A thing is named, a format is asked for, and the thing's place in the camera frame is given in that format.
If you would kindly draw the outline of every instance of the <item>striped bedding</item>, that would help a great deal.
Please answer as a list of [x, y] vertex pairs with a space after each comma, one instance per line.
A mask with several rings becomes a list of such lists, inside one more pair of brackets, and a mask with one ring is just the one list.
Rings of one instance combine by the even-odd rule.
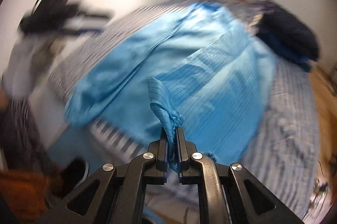
[[[174, 0], [169, 3], [140, 8], [115, 21], [69, 55], [50, 75], [49, 84], [67, 101], [77, 83], [119, 42], [159, 16], [181, 10], [201, 0]], [[237, 16], [235, 6], [229, 7]], [[244, 20], [249, 25], [258, 10]], [[127, 134], [104, 120], [91, 125], [91, 133], [113, 155], [129, 162], [147, 150]], [[298, 217], [303, 218], [314, 186], [319, 149], [316, 106], [308, 74], [298, 66], [278, 59], [277, 73], [259, 130], [240, 162], [284, 202]], [[149, 187], [152, 198], [175, 198], [186, 208], [197, 208], [198, 193], [193, 185], [179, 185], [170, 172], [165, 187]]]

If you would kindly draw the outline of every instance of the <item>silver screw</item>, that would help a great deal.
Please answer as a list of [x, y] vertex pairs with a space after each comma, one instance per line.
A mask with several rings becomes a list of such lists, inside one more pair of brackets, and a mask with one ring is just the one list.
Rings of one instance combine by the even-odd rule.
[[147, 152], [145, 154], [143, 154], [143, 158], [145, 159], [152, 159], [154, 157], [154, 154]]
[[232, 169], [234, 171], [240, 171], [242, 169], [242, 165], [240, 163], [233, 163], [232, 164]]
[[193, 157], [194, 159], [202, 159], [202, 158], [203, 158], [203, 155], [202, 155], [201, 153], [196, 152], [196, 153], [193, 153], [193, 154], [192, 154], [192, 157]]
[[111, 163], [106, 163], [106, 164], [103, 165], [103, 170], [105, 172], [110, 172], [113, 168], [114, 168], [114, 166]]

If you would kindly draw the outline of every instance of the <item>light blue fabric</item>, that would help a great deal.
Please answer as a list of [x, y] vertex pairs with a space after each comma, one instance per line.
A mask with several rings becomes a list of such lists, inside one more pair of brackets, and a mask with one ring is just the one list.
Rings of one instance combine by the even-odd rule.
[[[168, 68], [174, 69], [163, 73]], [[200, 151], [232, 163], [257, 129], [274, 70], [273, 53], [227, 9], [198, 3], [158, 18], [112, 50], [78, 82], [66, 118], [82, 126], [101, 116], [143, 145], [160, 137], [165, 122], [173, 143], [173, 127], [182, 125]], [[181, 71], [169, 86], [170, 73]], [[161, 104], [151, 95], [153, 83], [166, 96]], [[151, 108], [165, 109], [169, 121]]]

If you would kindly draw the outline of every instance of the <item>bed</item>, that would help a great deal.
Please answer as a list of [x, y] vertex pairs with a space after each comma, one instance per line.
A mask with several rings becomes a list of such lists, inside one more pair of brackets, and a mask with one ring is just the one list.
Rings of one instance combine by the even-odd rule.
[[[49, 77], [50, 87], [66, 102], [77, 81], [118, 43], [156, 18], [200, 1], [205, 0], [173, 0], [146, 6], [114, 21], [58, 65]], [[262, 14], [258, 5], [230, 1], [221, 4], [244, 23], [249, 33], [256, 33], [254, 25]], [[90, 125], [90, 133], [118, 162], [129, 162], [147, 150], [102, 119]], [[309, 76], [300, 67], [278, 57], [269, 102], [240, 163], [302, 219], [314, 186], [318, 151], [319, 130]], [[197, 221], [197, 200], [197, 188], [180, 185], [176, 173], [170, 171], [164, 187], [148, 187], [146, 204], [161, 214], [170, 211], [168, 206], [177, 210], [177, 214], [189, 212], [189, 219]]]

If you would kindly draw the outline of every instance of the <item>triangular cutout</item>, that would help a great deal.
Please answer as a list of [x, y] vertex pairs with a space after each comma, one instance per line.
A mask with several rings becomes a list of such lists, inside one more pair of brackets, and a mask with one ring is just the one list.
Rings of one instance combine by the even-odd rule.
[[257, 215], [261, 215], [276, 208], [275, 204], [261, 193], [250, 180], [245, 180], [244, 184]]
[[100, 181], [94, 180], [87, 188], [67, 204], [67, 208], [81, 216], [84, 216], [94, 198]]

